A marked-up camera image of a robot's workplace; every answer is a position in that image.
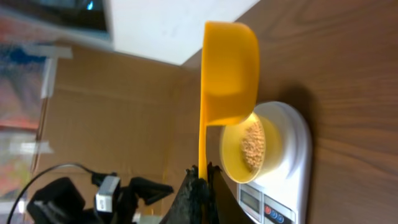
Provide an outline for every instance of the bowl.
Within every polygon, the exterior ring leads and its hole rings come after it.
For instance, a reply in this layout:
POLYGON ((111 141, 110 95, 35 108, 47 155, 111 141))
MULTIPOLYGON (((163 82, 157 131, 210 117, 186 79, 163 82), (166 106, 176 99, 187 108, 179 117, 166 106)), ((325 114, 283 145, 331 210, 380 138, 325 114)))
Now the bowl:
POLYGON ((279 131, 267 118, 252 112, 243 122, 223 128, 220 157, 223 169, 229 178, 240 184, 248 183, 279 165, 282 157, 282 141, 279 131), (247 128, 258 121, 263 129, 265 144, 261 165, 257 170, 250 170, 244 161, 241 141, 247 128))

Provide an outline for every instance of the brown wooden surface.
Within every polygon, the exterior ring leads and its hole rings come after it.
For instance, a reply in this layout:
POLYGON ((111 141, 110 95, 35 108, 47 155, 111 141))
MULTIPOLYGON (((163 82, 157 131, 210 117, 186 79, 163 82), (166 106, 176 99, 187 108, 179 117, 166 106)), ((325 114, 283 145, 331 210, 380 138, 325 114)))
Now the brown wooden surface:
POLYGON ((259 102, 311 126, 308 223, 398 223, 398 2, 263 0, 239 21, 259 39, 259 102))

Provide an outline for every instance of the beans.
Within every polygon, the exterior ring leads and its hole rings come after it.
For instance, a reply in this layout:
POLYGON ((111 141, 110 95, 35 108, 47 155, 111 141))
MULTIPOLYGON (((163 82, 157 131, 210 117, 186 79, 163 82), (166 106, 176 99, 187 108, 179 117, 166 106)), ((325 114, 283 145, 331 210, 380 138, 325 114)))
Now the beans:
POLYGON ((241 150, 243 160, 249 170, 254 172, 262 164, 262 155, 265 150, 265 137, 260 121, 252 124, 246 129, 245 135, 241 141, 241 150))

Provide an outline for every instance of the wire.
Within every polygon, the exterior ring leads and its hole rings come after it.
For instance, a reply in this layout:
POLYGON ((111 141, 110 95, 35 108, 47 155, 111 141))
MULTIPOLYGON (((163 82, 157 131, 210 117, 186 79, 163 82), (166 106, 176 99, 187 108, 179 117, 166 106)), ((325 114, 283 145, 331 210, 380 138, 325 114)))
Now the wire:
POLYGON ((37 180, 39 177, 41 177, 43 174, 50 172, 51 170, 55 170, 58 168, 64 168, 64 167, 79 167, 81 169, 83 169, 84 171, 90 173, 90 174, 94 174, 95 172, 90 170, 89 168, 81 165, 81 164, 77 164, 77 163, 66 163, 66 164, 60 164, 60 165, 56 165, 53 167, 50 167, 48 169, 46 169, 45 171, 42 171, 41 173, 37 174, 32 180, 29 181, 29 183, 27 183, 27 185, 22 189, 22 191, 20 192, 20 194, 18 195, 18 197, 16 198, 15 203, 12 205, 10 214, 8 215, 7 218, 7 224, 11 224, 11 219, 12 219, 12 215, 14 214, 15 208, 17 207, 17 204, 19 202, 19 200, 21 199, 22 196, 24 196, 26 190, 28 189, 28 187, 30 185, 33 184, 33 182, 35 182, 35 180, 37 180))

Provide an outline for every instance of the red button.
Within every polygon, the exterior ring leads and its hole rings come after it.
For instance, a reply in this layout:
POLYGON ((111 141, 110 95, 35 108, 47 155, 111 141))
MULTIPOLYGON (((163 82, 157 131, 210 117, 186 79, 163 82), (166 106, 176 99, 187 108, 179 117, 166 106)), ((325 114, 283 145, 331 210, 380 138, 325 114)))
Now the red button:
POLYGON ((266 214, 267 214, 267 215, 271 214, 271 208, 268 207, 268 206, 266 206, 266 214))

